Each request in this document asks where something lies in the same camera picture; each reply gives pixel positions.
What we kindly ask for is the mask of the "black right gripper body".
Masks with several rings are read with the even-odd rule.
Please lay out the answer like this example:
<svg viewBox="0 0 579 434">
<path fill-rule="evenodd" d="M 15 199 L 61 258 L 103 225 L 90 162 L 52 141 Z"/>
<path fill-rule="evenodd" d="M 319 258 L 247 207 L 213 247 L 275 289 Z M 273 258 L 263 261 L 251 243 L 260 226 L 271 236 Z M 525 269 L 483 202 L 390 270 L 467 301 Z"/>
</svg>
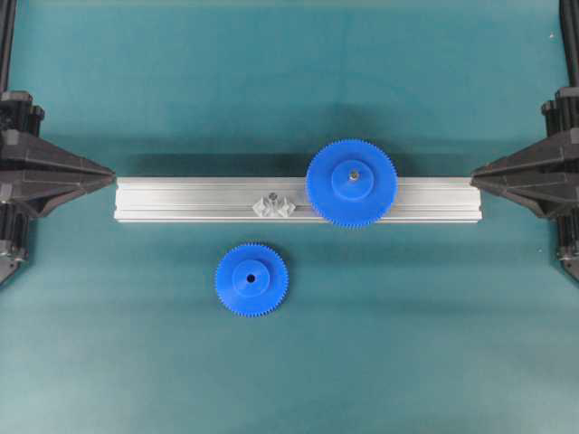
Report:
<svg viewBox="0 0 579 434">
<path fill-rule="evenodd" d="M 577 87 L 563 87 L 541 106 L 548 136 L 578 127 L 578 97 Z"/>
</svg>

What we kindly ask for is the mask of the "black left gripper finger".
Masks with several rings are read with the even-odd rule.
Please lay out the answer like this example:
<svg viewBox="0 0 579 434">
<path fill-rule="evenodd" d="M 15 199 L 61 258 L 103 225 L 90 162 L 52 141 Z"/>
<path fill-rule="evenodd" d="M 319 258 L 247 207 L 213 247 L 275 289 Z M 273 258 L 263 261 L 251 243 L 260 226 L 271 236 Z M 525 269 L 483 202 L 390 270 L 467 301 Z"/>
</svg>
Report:
<svg viewBox="0 0 579 434">
<path fill-rule="evenodd" d="M 37 219 L 112 183 L 112 175 L 101 174 L 1 174 L 1 202 Z"/>
<path fill-rule="evenodd" d="M 113 172 L 46 140 L 17 130 L 1 133 L 2 182 L 113 181 Z"/>
</svg>

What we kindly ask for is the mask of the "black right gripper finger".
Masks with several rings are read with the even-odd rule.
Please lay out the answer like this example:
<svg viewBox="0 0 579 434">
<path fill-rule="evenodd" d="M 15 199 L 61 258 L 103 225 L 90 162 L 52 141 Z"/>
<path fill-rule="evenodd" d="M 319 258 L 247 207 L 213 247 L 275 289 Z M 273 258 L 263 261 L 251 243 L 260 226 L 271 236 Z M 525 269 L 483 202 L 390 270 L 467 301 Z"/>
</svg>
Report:
<svg viewBox="0 0 579 434">
<path fill-rule="evenodd" d="M 473 176 L 471 184 L 553 220 L 578 207 L 578 174 L 514 174 Z"/>
<path fill-rule="evenodd" d="M 501 157 L 477 168 L 473 178 L 506 175 L 548 166 L 561 165 L 578 159 L 578 134 L 557 133 L 509 156 Z"/>
</svg>

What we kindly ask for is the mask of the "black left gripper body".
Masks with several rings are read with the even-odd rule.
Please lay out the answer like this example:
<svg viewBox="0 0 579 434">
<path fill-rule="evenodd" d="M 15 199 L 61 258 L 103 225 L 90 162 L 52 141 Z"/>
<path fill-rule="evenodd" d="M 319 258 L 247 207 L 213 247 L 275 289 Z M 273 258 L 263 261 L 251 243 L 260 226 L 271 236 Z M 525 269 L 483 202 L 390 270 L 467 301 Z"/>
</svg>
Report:
<svg viewBox="0 0 579 434">
<path fill-rule="evenodd" d="M 8 129 L 40 135 L 44 110 L 33 103 L 33 97 L 24 90 L 1 93 L 1 130 Z"/>
</svg>

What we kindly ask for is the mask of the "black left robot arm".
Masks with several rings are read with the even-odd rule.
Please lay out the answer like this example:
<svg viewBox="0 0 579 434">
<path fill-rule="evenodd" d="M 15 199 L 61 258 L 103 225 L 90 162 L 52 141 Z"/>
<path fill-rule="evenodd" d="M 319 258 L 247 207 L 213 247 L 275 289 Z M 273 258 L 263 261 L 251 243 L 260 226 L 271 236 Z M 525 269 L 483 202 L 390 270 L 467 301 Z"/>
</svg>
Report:
<svg viewBox="0 0 579 434">
<path fill-rule="evenodd" d="M 26 91 L 1 94 L 1 281 L 28 260 L 30 223 L 113 184 L 107 167 L 40 138 L 44 110 Z"/>
</svg>

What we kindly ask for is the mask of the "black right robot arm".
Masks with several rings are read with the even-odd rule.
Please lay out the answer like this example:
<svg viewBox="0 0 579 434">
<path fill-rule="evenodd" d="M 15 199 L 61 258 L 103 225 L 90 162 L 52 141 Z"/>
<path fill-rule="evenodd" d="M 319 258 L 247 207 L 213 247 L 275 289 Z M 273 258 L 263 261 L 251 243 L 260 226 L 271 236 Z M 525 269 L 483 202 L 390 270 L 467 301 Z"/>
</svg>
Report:
<svg viewBox="0 0 579 434">
<path fill-rule="evenodd" d="M 561 88 L 541 112 L 546 138 L 477 168 L 471 185 L 554 221 L 557 259 L 578 279 L 578 88 Z"/>
</svg>

